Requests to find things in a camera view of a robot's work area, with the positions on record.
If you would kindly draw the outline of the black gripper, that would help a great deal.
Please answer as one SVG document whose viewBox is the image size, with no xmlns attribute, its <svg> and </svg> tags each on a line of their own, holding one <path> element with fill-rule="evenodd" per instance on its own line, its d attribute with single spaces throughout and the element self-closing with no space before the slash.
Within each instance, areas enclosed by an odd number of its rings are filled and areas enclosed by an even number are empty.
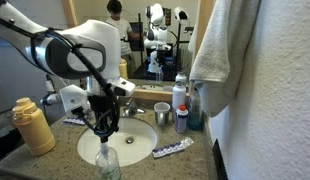
<svg viewBox="0 0 310 180">
<path fill-rule="evenodd" d="M 89 96 L 90 108 L 94 112 L 96 125 L 94 134 L 100 137 L 101 143 L 106 143 L 108 138 L 119 130 L 119 105 L 112 97 Z"/>
</svg>

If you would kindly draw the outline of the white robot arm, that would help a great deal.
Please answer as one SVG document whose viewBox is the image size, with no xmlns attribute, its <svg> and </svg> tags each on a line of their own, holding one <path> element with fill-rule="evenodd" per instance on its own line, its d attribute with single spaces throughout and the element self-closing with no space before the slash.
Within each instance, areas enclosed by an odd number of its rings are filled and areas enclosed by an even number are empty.
<svg viewBox="0 0 310 180">
<path fill-rule="evenodd" d="M 103 143 L 119 130 L 120 41 L 114 26 L 88 20 L 64 30 L 45 27 L 7 0 L 0 0 L 0 38 L 50 75 L 69 80 L 89 78 L 91 89 L 69 85 L 59 91 L 65 112 L 86 121 L 87 112 L 93 111 L 97 123 L 89 128 Z"/>
</svg>

